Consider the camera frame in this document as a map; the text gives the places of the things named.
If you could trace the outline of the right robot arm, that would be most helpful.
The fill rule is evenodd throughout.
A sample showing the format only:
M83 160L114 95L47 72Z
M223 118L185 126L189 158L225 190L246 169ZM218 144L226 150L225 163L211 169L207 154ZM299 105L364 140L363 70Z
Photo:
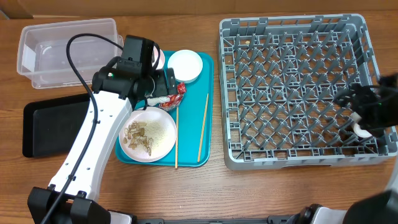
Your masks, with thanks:
M385 145L389 139L386 128L397 125L397 74L381 77L377 85L351 84L347 90L338 93L333 102L342 108L350 105L354 111L354 122L359 129L375 137L378 144ZM291 216L286 222L396 224L397 172L391 177L386 191L358 201L347 210L334 210L314 203Z

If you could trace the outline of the white bowl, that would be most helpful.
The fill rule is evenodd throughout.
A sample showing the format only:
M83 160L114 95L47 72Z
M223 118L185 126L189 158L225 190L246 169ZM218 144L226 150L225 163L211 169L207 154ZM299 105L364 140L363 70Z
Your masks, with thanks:
M173 69L176 81L191 83L201 73L203 60L192 50L179 50L170 56L167 68Z

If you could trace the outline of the white wrapper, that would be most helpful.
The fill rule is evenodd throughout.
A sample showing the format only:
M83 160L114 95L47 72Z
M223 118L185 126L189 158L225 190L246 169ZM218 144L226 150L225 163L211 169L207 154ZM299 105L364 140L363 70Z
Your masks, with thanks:
M147 104L149 106L155 106L160 103L168 103L170 101L170 98L168 96L160 96L156 98L148 98L147 99Z

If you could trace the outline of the white paper cup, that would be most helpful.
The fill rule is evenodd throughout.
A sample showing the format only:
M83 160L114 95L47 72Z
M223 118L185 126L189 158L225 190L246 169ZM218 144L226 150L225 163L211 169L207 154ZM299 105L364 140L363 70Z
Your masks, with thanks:
M361 138L370 138L370 137L372 137L371 133L369 133L365 129L361 129L360 128L359 121L360 121L361 117L360 117L359 114L357 114L356 112L353 112L350 117L353 120L353 123L351 125L352 129L353 129L354 133L358 137L361 137Z

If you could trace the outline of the red foil wrapper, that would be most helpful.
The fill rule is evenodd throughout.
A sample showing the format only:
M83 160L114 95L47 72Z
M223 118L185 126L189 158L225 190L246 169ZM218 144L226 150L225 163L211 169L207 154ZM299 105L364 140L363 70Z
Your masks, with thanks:
M177 94L176 95L169 95L167 98L169 99L168 102L160 103L159 107L165 111L170 111L177 108L180 103L182 102L184 94L187 92L185 83L179 83L177 85Z

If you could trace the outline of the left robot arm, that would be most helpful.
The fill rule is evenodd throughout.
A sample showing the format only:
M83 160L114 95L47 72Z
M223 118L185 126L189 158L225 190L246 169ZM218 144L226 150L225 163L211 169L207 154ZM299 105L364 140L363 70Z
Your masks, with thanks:
M47 188L34 187L27 205L35 223L137 223L130 213L97 203L103 172L123 125L136 104L176 93L174 73L158 70L157 43L129 35L113 57L82 83L90 104L65 162Z

